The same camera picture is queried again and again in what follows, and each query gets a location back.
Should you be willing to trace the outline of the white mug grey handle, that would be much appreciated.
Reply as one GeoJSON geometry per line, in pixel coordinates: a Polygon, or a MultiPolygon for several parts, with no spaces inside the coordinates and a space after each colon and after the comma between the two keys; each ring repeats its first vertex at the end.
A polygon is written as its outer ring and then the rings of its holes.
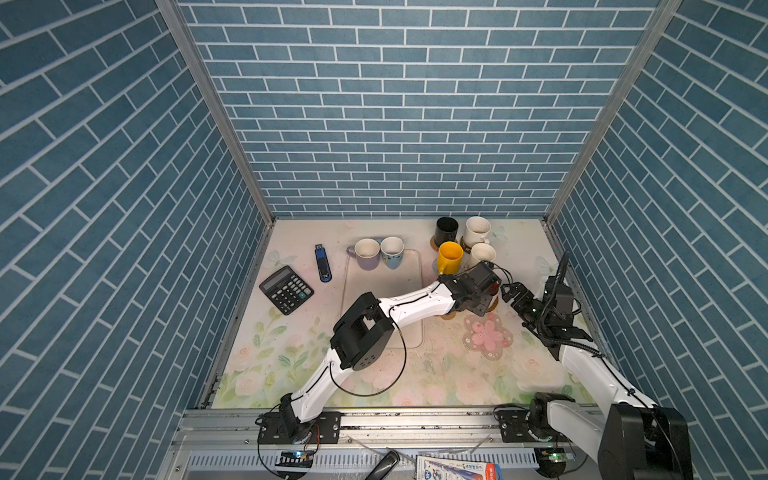
{"type": "Polygon", "coordinates": [[[380,243],[373,238],[358,240],[346,250],[347,254],[357,261],[358,266],[364,271],[372,271],[377,268],[380,260],[380,243]]]}

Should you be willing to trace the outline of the light blue floral mug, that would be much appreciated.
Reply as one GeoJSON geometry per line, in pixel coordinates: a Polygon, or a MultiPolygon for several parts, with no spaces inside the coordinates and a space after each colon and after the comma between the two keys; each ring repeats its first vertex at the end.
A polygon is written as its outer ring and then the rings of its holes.
{"type": "Polygon", "coordinates": [[[380,242],[381,259],[390,270],[395,270],[401,265],[404,251],[405,244],[400,237],[389,236],[380,242]]]}

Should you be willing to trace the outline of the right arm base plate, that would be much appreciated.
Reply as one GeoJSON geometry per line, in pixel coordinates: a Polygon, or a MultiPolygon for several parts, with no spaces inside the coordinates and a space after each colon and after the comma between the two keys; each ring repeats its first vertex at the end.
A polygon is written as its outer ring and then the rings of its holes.
{"type": "Polygon", "coordinates": [[[500,409],[493,412],[503,443],[570,443],[571,440],[553,430],[531,426],[529,411],[522,409],[500,409]]]}

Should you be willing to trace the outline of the black mug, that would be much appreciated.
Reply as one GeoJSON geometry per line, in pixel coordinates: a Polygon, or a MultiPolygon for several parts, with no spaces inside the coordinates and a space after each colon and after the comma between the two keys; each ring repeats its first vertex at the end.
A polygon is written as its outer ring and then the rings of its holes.
{"type": "Polygon", "coordinates": [[[459,223],[451,217],[441,217],[436,221],[434,244],[439,248],[446,242],[454,242],[457,237],[459,223]]]}

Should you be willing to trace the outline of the blue white printed package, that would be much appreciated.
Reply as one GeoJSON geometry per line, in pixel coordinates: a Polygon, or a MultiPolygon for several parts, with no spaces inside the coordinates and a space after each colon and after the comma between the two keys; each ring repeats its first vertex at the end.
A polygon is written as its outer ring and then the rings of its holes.
{"type": "Polygon", "coordinates": [[[493,463],[419,456],[417,480],[502,480],[500,467],[493,463]]]}

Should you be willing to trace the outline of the black handheld device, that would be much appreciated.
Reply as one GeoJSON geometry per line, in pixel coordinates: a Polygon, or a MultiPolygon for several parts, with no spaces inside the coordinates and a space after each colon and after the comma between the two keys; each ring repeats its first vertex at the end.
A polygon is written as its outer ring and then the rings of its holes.
{"type": "Polygon", "coordinates": [[[365,477],[365,480],[384,480],[399,464],[400,460],[401,457],[396,451],[388,451],[365,477]]]}

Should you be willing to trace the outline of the green circuit board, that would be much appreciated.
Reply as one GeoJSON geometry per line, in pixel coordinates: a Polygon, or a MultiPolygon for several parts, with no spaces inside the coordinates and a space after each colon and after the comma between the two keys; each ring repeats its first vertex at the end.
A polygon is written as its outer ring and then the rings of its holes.
{"type": "Polygon", "coordinates": [[[277,469],[310,469],[314,463],[314,452],[282,451],[277,457],[275,467],[277,469]]]}

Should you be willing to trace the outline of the blue stapler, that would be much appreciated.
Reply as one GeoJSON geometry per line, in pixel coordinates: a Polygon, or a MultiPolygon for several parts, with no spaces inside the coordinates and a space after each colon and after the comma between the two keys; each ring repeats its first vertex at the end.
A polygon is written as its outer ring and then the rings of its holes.
{"type": "Polygon", "coordinates": [[[330,282],[332,280],[332,272],[324,246],[322,244],[316,244],[314,253],[320,281],[323,283],[330,282]]]}

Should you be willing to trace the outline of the cream white mug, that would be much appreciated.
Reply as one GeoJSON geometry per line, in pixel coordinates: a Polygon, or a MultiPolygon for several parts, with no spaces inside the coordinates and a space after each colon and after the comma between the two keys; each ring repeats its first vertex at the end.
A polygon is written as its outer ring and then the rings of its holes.
{"type": "Polygon", "coordinates": [[[469,260],[467,266],[469,268],[478,265],[481,262],[494,263],[496,259],[496,250],[487,243],[479,242],[473,245],[470,249],[469,260]]]}

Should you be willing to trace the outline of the beige serving tray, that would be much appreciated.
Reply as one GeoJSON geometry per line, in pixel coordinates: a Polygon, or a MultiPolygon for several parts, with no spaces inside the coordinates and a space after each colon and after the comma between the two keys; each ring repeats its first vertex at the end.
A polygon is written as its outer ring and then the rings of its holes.
{"type": "Polygon", "coordinates": [[[363,270],[354,256],[354,248],[348,248],[346,278],[343,288],[340,315],[362,294],[371,292],[377,298],[395,297],[421,289],[425,286],[422,278],[421,255],[413,249],[405,249],[400,266],[390,269],[380,261],[373,270],[363,270]]]}

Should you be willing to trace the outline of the aluminium front rail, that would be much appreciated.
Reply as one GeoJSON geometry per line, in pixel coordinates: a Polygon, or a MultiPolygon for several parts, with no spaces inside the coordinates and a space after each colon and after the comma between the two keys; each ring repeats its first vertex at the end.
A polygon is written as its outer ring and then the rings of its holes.
{"type": "Polygon", "coordinates": [[[570,443],[503,443],[493,412],[522,409],[427,407],[327,410],[341,413],[337,444],[268,445],[257,418],[267,411],[191,410],[160,468],[163,479],[363,479],[390,450],[401,460],[385,479],[416,479],[419,456],[493,463],[503,479],[604,479],[570,443]],[[314,452],[310,469],[277,469],[282,451],[314,452]]]}

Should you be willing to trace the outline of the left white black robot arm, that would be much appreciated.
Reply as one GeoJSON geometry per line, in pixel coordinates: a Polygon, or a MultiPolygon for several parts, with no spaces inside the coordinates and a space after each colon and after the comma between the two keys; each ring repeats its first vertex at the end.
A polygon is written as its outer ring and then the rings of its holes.
{"type": "Polygon", "coordinates": [[[296,392],[281,397],[278,418],[290,437],[304,437],[331,396],[352,373],[373,365],[393,333],[425,318],[469,311],[484,316],[501,285],[495,264],[482,261],[460,274],[399,296],[358,297],[333,328],[330,347],[315,373],[296,392]]]}

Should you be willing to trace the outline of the black calculator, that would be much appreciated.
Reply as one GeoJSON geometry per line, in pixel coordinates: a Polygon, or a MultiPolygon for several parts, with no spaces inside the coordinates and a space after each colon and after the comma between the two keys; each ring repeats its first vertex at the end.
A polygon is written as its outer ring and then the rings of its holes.
{"type": "Polygon", "coordinates": [[[314,294],[314,290],[289,265],[267,277],[259,289],[285,316],[297,310],[314,294]]]}

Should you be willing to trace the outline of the yellow mug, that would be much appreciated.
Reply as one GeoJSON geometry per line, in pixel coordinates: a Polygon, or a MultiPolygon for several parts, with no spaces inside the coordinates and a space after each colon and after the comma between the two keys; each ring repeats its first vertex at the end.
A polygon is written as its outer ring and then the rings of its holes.
{"type": "Polygon", "coordinates": [[[454,275],[461,267],[464,250],[454,241],[443,242],[438,248],[436,269],[439,275],[454,275]]]}

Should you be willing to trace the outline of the pink flower coaster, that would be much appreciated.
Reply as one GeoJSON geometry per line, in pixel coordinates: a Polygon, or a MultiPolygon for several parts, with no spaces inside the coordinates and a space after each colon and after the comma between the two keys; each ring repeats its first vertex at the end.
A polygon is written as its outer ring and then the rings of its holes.
{"type": "Polygon", "coordinates": [[[514,337],[502,325],[498,315],[469,315],[462,323],[465,328],[462,344],[470,351],[479,352],[486,360],[500,360],[504,350],[513,345],[514,337]]]}

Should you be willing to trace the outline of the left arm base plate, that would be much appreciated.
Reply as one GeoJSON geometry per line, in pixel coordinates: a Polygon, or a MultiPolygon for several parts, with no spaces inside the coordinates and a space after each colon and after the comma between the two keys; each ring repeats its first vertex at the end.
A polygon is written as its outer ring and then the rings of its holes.
{"type": "Polygon", "coordinates": [[[305,423],[289,420],[289,414],[267,412],[255,421],[259,428],[258,440],[268,445],[337,444],[342,415],[338,411],[322,412],[319,417],[305,423]]]}

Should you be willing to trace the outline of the white speckled mug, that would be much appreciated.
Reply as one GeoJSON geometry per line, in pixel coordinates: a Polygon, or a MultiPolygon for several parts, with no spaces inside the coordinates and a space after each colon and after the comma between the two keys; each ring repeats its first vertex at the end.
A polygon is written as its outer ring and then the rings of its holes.
{"type": "Polygon", "coordinates": [[[464,244],[467,248],[472,248],[476,244],[489,244],[489,235],[491,232],[491,223],[484,217],[473,216],[465,222],[465,232],[463,235],[464,244]]]}

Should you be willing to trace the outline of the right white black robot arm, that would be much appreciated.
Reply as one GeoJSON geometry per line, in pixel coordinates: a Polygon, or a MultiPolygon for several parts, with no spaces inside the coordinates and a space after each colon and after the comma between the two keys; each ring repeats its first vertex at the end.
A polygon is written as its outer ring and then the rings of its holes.
{"type": "Polygon", "coordinates": [[[586,388],[602,415],[570,396],[538,393],[526,418],[532,436],[564,437],[598,466],[604,479],[690,479],[693,465],[685,418],[640,392],[574,323],[573,296],[557,281],[538,300],[520,282],[501,289],[523,325],[586,388]]]}

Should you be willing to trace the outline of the brown cork round coaster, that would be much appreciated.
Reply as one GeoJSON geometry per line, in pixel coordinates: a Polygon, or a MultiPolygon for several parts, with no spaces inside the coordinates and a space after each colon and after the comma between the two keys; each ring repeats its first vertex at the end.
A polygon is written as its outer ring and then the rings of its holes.
{"type": "Polygon", "coordinates": [[[486,313],[493,312],[497,308],[498,304],[499,304],[499,297],[496,296],[496,297],[493,298],[493,300],[492,300],[490,306],[488,307],[486,313]]]}

